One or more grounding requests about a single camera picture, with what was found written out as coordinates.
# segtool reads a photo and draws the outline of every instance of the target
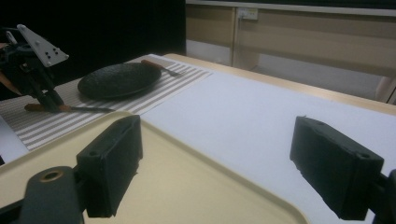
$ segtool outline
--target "white table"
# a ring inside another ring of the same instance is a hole
[[[298,207],[311,223],[346,223],[290,161],[296,116],[333,126],[396,168],[396,106],[179,55],[210,76],[143,113],[143,121]],[[364,222],[371,223],[370,213]]]

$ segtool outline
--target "table surface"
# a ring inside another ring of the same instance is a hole
[[[141,115],[210,75],[206,70],[198,69],[188,64],[165,60],[164,57],[157,55],[145,55],[129,63],[139,63],[143,59],[161,64],[176,72],[182,71],[184,72],[183,76],[172,77],[168,73],[163,72],[160,79],[151,88],[119,100],[92,100],[80,94],[78,91],[80,79],[57,86],[55,90],[63,98],[66,105],[106,107]],[[1,123],[0,131],[9,133],[9,135],[16,134],[26,146],[21,147],[21,141],[16,141],[15,136],[10,138],[4,134],[0,135],[0,142],[3,144],[0,147],[0,155],[5,162],[10,162],[23,153],[35,150],[49,141],[59,138],[104,115],[104,113],[53,114],[27,112],[23,109],[27,104],[37,104],[37,100],[31,96],[22,96],[0,102],[0,116],[6,122]]]
[[[26,180],[38,172],[75,167],[76,154],[114,121],[131,115],[106,114],[6,164],[0,169],[0,189],[12,191],[0,194],[0,207],[21,199]],[[143,159],[117,215],[88,218],[84,212],[85,223],[308,224],[299,209],[284,199],[197,155],[195,149],[146,122],[141,122],[141,133]]]
[[[311,223],[345,223],[289,160],[296,116],[333,126],[396,167],[396,106],[176,54],[211,75],[141,115],[143,121],[298,207]],[[369,213],[364,222],[371,223]]]

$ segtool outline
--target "electrical outlet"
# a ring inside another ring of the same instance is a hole
[[[253,7],[239,7],[238,18],[256,21],[259,19],[259,10]]]

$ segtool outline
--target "black curtain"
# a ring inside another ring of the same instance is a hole
[[[56,85],[145,54],[186,51],[184,0],[25,2],[2,3],[0,26],[24,24],[70,55],[51,67]],[[0,89],[0,100],[15,96]]]

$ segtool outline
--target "screw hole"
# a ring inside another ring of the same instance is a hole
[[[50,171],[50,172],[42,175],[40,181],[43,183],[50,182],[50,181],[59,179],[62,175],[64,175],[64,172],[62,172],[62,171],[57,171],[57,170]]]

